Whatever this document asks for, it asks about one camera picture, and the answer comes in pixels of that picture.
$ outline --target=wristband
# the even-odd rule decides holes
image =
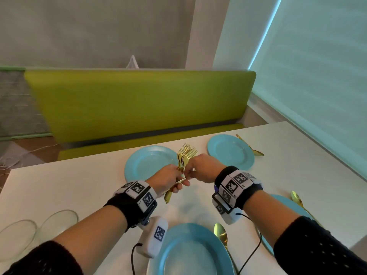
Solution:
[[[255,192],[263,190],[261,181],[235,166],[223,169],[216,178],[215,185],[219,189],[218,194],[230,207],[228,212],[233,208],[242,209]]]
[[[138,223],[146,225],[149,217],[157,207],[157,194],[143,180],[126,183],[118,189],[106,205],[118,208],[126,217],[127,229],[136,227]]]

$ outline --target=light blue plate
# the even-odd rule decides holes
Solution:
[[[126,182],[146,180],[168,164],[177,166],[177,154],[170,148],[149,146],[134,152],[125,165]]]
[[[207,228],[186,223],[169,229],[162,248],[149,261],[147,275],[233,275],[231,259]]]
[[[272,196],[274,198],[276,198],[278,201],[280,201],[281,203],[285,204],[290,209],[294,210],[299,215],[303,215],[303,216],[309,217],[309,218],[311,218],[313,220],[312,216],[307,211],[305,211],[302,207],[300,207],[298,204],[296,204],[292,200],[290,200],[290,199],[288,199],[286,197],[280,196],[280,195],[273,195],[272,194]],[[267,240],[264,237],[262,237],[262,244],[264,244],[264,246],[266,247],[266,249],[272,255],[274,255],[273,248],[270,246],[270,244],[267,242]]]
[[[255,162],[252,149],[244,141],[227,134],[212,137],[208,142],[208,153],[224,165],[240,170],[250,169]]]

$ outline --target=gray wall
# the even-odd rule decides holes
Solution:
[[[195,0],[0,0],[0,65],[185,68]]]

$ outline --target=black sleeve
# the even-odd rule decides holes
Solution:
[[[367,263],[307,217],[297,218],[274,245],[278,264],[289,275],[367,274]]]
[[[47,241],[13,263],[4,275],[83,275],[74,257],[62,245]]]

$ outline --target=gold fork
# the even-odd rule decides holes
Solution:
[[[178,170],[179,171],[184,171],[186,164],[188,163],[188,161],[190,160],[191,157],[195,156],[196,153],[197,153],[197,151],[196,151],[195,148],[193,148],[189,144],[185,143],[177,153],[177,159],[178,159],[177,167],[178,167]],[[184,180],[185,180],[185,178],[182,179],[182,180],[177,181],[177,183],[181,183]],[[164,200],[165,200],[166,203],[170,202],[171,196],[172,196],[172,191],[171,191],[171,189],[169,189],[166,192],[166,194],[164,195]]]

